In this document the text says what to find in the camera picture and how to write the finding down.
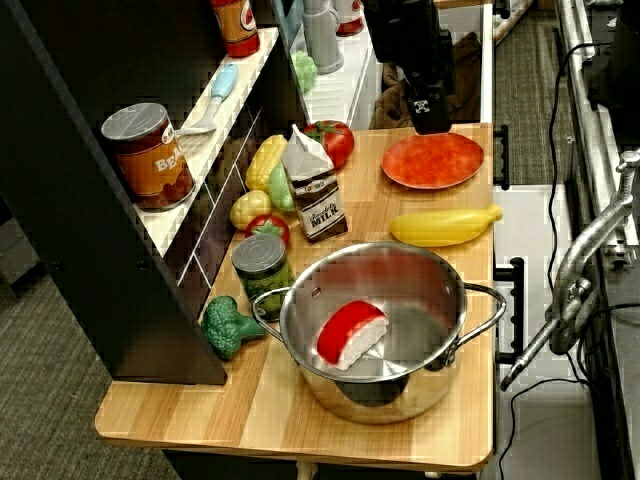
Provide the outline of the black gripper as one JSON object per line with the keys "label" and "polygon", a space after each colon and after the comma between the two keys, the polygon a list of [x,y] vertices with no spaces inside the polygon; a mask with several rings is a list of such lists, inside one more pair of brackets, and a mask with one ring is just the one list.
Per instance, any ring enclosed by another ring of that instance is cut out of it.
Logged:
{"label": "black gripper", "polygon": [[416,132],[449,131],[446,96],[455,92],[451,32],[401,29],[398,63],[405,77],[405,97]]}

